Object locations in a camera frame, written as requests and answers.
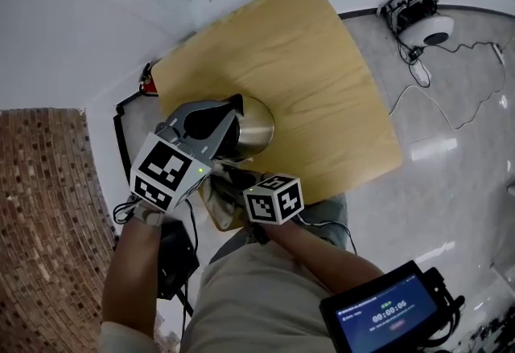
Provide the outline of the black tablet with blue screen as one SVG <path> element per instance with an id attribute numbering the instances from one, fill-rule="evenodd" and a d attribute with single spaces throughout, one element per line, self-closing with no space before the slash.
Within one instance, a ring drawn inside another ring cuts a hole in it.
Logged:
<path id="1" fill-rule="evenodd" d="M 455 332 L 465 304 L 414 261 L 319 305 L 337 353 L 423 353 Z"/>

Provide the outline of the white cloth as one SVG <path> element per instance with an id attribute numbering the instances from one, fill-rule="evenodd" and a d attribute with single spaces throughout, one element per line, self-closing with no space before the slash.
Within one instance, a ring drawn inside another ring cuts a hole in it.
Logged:
<path id="1" fill-rule="evenodd" d="M 199 193 L 216 228 L 227 232 L 243 228 L 249 220 L 243 191 L 259 183 L 262 175 L 231 162 L 214 162 L 212 173 L 201 183 Z"/>

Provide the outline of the person's left forearm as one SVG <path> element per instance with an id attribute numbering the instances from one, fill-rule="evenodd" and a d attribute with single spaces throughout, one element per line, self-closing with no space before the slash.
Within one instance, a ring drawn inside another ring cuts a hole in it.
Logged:
<path id="1" fill-rule="evenodd" d="M 154 336 L 161 228 L 134 219 L 125 224 L 110 262 L 102 316 Z"/>

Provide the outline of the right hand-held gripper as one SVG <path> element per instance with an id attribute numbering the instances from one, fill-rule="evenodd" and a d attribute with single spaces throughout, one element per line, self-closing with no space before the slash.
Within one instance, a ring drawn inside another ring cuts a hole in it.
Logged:
<path id="1" fill-rule="evenodd" d="M 246 211 L 251 222 L 281 225 L 303 210 L 300 179 L 288 174 L 260 174 L 228 168 L 229 179 L 219 181 L 224 199 Z"/>

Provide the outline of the person's right forearm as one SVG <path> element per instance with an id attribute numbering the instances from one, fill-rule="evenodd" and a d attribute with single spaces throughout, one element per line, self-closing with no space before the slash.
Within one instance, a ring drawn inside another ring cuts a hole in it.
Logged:
<path id="1" fill-rule="evenodd" d="M 282 225 L 263 226 L 270 240 L 303 264 L 333 294 L 344 293 L 373 281 L 383 272 L 373 263 L 288 221 Z"/>

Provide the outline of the white power adapter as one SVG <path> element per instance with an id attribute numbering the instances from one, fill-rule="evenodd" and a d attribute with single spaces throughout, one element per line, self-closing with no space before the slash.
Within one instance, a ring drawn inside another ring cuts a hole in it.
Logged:
<path id="1" fill-rule="evenodd" d="M 426 69 L 422 61 L 418 60 L 410 65 L 409 69 L 419 86 L 428 88 L 431 85 L 431 73 Z"/>

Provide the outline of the steel kettle with black lid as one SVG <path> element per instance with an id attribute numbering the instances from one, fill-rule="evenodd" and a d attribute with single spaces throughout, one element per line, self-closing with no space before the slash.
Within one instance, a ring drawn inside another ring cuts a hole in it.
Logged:
<path id="1" fill-rule="evenodd" d="M 252 158 L 270 144 L 274 130 L 274 116 L 270 109 L 254 97 L 243 96 L 243 113 L 237 113 L 233 126 L 216 152 L 216 158 L 235 162 Z"/>

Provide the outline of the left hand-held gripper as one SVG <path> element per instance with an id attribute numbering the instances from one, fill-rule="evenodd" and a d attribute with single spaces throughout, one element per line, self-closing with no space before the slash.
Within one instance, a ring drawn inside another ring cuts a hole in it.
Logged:
<path id="1" fill-rule="evenodd" d="M 150 132 L 130 169 L 130 191 L 170 213 L 212 172 L 212 160 L 237 113 L 239 93 L 182 104 Z"/>

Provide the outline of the red fire extinguisher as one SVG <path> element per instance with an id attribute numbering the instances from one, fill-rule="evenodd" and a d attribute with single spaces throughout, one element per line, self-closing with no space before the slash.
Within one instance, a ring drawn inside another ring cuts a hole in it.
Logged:
<path id="1" fill-rule="evenodd" d="M 155 87 L 154 79 L 151 74 L 151 64 L 147 63 L 142 70 L 138 82 L 138 91 L 142 96 L 158 97 L 158 92 Z"/>

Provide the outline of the grey-green shorts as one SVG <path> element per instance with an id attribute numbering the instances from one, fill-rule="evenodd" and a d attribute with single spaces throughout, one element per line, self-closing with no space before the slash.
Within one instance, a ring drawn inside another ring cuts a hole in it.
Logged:
<path id="1" fill-rule="evenodd" d="M 307 205 L 291 221 L 319 238 L 343 250 L 347 247 L 350 231 L 347 227 L 347 202 L 344 195 Z M 209 261 L 209 264 L 228 256 L 247 244 L 264 245 L 269 242 L 262 228 L 242 228 L 224 243 Z"/>

